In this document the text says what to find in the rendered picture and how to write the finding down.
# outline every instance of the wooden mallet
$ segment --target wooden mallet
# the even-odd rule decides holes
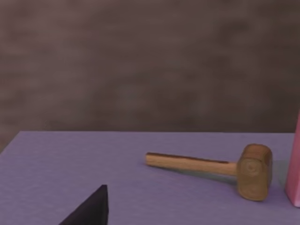
[[[267,197],[272,180],[272,152],[262,144],[247,145],[237,163],[148,152],[146,164],[236,176],[239,194],[252,201]]]

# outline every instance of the purple table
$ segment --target purple table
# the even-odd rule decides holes
[[[249,143],[268,145],[280,163],[293,135],[20,132],[0,155],[0,224],[57,225],[102,184],[109,225],[299,224],[278,171],[268,199],[251,202],[227,181],[144,165],[147,151],[236,161]]]

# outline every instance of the mallet handle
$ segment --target mallet handle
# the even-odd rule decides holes
[[[236,176],[237,174],[236,163],[153,152],[146,154],[146,164],[161,168],[201,171],[231,176]]]

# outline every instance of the wall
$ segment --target wall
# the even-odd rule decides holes
[[[0,0],[0,145],[19,130],[292,132],[297,0]]]

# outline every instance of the black object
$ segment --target black object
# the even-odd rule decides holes
[[[102,185],[59,225],[107,225],[107,185]]]

